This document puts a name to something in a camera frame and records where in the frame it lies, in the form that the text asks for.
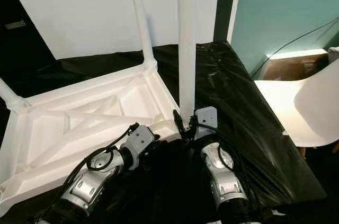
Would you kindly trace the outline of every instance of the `black cable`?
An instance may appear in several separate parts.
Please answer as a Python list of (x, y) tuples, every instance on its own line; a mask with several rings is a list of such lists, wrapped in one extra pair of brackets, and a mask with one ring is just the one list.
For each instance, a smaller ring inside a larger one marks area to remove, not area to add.
[(255, 201), (256, 201), (256, 205), (258, 206), (258, 210), (259, 210), (261, 221), (263, 221), (264, 217), (263, 217), (263, 211), (261, 210), (261, 207), (260, 207), (259, 197), (258, 197), (258, 195), (256, 194), (255, 190), (252, 187), (251, 180), (248, 180), (248, 182), (249, 182), (249, 186), (252, 188), (252, 191), (253, 191), (253, 194), (254, 194), (254, 197), (255, 197)]
[(335, 19), (331, 20), (330, 22), (328, 22), (328, 23), (326, 23), (326, 24), (324, 24), (324, 25), (322, 25), (322, 26), (319, 26), (318, 28), (315, 28), (315, 29), (313, 29), (313, 30), (311, 30), (311, 31), (309, 31), (309, 32), (307, 32), (307, 33), (305, 33), (305, 34), (303, 34), (302, 36), (299, 36), (299, 37), (297, 37), (297, 38), (291, 40), (290, 42), (286, 43), (286, 44), (283, 45), (281, 48), (279, 48), (276, 52), (274, 52), (274, 53), (271, 54), (268, 58), (266, 58), (266, 60), (259, 66), (259, 68), (258, 68), (254, 73), (252, 73), (251, 78), (253, 79), (254, 76), (258, 73), (258, 71), (266, 64), (266, 62), (268, 62), (268, 60), (270, 60), (270, 59), (272, 58), (272, 56), (274, 56), (276, 53), (278, 53), (281, 49), (287, 47), (289, 44), (291, 44), (291, 43), (293, 43), (293, 42), (295, 42), (295, 41), (301, 39), (302, 37), (305, 37), (306, 35), (309, 35), (309, 34), (315, 32), (315, 31), (317, 31), (317, 30), (319, 30), (319, 29), (321, 29), (321, 28), (324, 28), (325, 26), (328, 26), (329, 24), (332, 24), (332, 23), (333, 23), (333, 24), (331, 25), (331, 27), (332, 27), (332, 26), (334, 26), (334, 24), (335, 24), (336, 22), (338, 22), (338, 21), (339, 21), (339, 16), (336, 17)]
[[(203, 128), (209, 129), (209, 130), (213, 130), (217, 134), (221, 135), (223, 138), (229, 138), (229, 136), (227, 136), (225, 133), (223, 133), (222, 131), (220, 131), (220, 130), (212, 127), (212, 126), (209, 126), (209, 125), (206, 125), (206, 124), (202, 124), (202, 123), (197, 123), (196, 126), (203, 127)], [(234, 148), (234, 145), (232, 145), (233, 144), (232, 142), (229, 141), (228, 143), (230, 143), (231, 147)]]
[[(52, 200), (52, 202), (49, 204), (49, 206), (44, 210), (43, 214), (41, 215), (40, 219), (43, 219), (43, 217), (45, 216), (45, 214), (51, 209), (51, 207), (54, 205), (54, 203), (62, 197), (62, 195), (64, 194), (64, 192), (69, 188), (69, 186), (74, 182), (74, 179), (76, 178), (77, 174), (80, 172), (80, 170), (82, 169), (82, 167), (87, 164), (87, 168), (90, 167), (90, 165), (88, 165), (92, 158), (103, 152), (110, 152), (112, 151), (112, 149), (115, 147), (114, 145), (119, 142), (123, 137), (125, 137), (130, 131), (134, 131), (137, 127), (139, 126), (139, 124), (136, 122), (135, 124), (131, 125), (128, 127), (128, 129), (120, 136), (118, 137), (115, 141), (113, 141), (112, 143), (110, 143), (109, 145), (107, 145), (106, 147), (97, 149), (95, 151), (93, 151), (92, 153), (90, 153), (89, 155), (87, 155), (72, 171), (71, 173), (68, 175), (68, 177), (66, 178), (66, 180), (64, 181), (64, 183), (62, 184), (57, 196)], [(110, 161), (112, 161), (113, 159), (113, 153), (111, 153), (111, 158)], [(110, 161), (108, 161), (108, 164), (104, 165), (103, 167), (106, 168), (109, 164)]]
[(228, 166), (226, 164), (226, 162), (224, 161), (224, 159), (222, 158), (222, 155), (221, 155), (221, 144), (219, 144), (218, 146), (218, 156), (219, 156), (219, 159), (221, 161), (221, 163), (228, 169), (230, 170), (231, 172), (233, 172), (233, 168), (231, 168), (230, 166)]

